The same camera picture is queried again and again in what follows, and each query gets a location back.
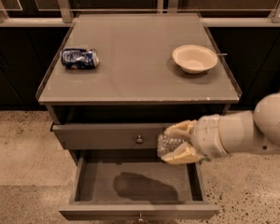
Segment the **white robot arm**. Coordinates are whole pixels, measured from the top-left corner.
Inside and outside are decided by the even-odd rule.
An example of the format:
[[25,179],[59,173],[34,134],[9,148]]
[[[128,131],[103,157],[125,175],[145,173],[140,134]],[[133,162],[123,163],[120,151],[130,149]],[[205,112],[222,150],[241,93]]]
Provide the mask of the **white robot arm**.
[[280,154],[280,90],[262,98],[254,110],[184,120],[158,137],[157,154],[170,164],[234,153]]

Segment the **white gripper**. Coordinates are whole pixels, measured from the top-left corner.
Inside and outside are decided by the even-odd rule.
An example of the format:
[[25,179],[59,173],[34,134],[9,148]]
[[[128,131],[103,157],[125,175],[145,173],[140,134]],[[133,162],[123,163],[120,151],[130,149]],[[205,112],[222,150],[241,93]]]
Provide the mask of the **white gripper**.
[[208,159],[227,156],[218,135],[219,119],[220,115],[203,116],[198,120],[184,120],[168,127],[164,131],[165,135],[190,138],[192,145],[184,142],[174,151],[162,155],[161,159],[178,165],[198,162],[204,155]]

